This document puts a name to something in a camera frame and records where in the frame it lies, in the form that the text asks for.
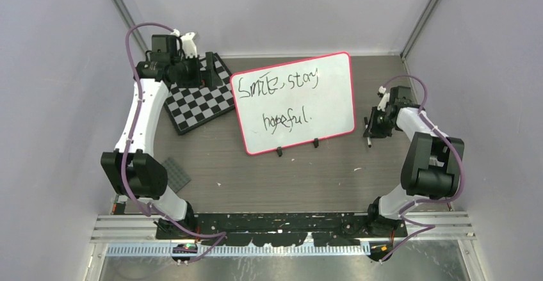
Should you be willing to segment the black white marker pen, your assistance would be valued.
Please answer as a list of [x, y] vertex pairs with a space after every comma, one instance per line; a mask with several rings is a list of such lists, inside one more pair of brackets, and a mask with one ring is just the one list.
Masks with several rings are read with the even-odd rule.
[[364, 124], [365, 124], [365, 130], [363, 133], [363, 137], [366, 138], [368, 148], [372, 147], [372, 140], [371, 140], [371, 131], [370, 131], [370, 120], [367, 116], [364, 117]]

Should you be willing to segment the whiteboard with pink frame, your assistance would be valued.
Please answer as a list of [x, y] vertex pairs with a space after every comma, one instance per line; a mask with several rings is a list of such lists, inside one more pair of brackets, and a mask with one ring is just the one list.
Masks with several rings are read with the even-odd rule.
[[351, 56], [337, 52], [231, 75], [250, 156], [354, 132]]

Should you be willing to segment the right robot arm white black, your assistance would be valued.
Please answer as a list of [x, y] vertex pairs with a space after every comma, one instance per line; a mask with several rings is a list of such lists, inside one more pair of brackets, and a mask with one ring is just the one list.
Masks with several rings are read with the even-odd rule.
[[460, 165], [464, 142], [441, 132], [424, 109], [412, 100], [411, 89], [395, 86], [378, 89], [380, 102], [364, 119], [367, 139], [391, 137], [404, 132], [410, 140], [400, 172], [400, 183], [390, 193], [368, 206], [366, 230], [383, 236], [396, 230], [405, 213], [422, 203], [452, 198], [460, 187]]

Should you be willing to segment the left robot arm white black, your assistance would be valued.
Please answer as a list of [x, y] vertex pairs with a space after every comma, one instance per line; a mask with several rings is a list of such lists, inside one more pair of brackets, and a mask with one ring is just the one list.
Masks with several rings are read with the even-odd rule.
[[200, 67], [195, 32], [153, 35], [151, 49], [139, 63], [132, 63], [134, 93], [123, 133], [101, 166], [118, 195], [126, 196], [146, 216], [159, 214], [163, 229], [182, 239], [196, 234], [197, 221], [190, 203], [168, 185], [166, 168], [154, 157], [154, 138], [161, 108], [172, 85], [185, 88], [217, 86], [213, 53], [206, 53]]

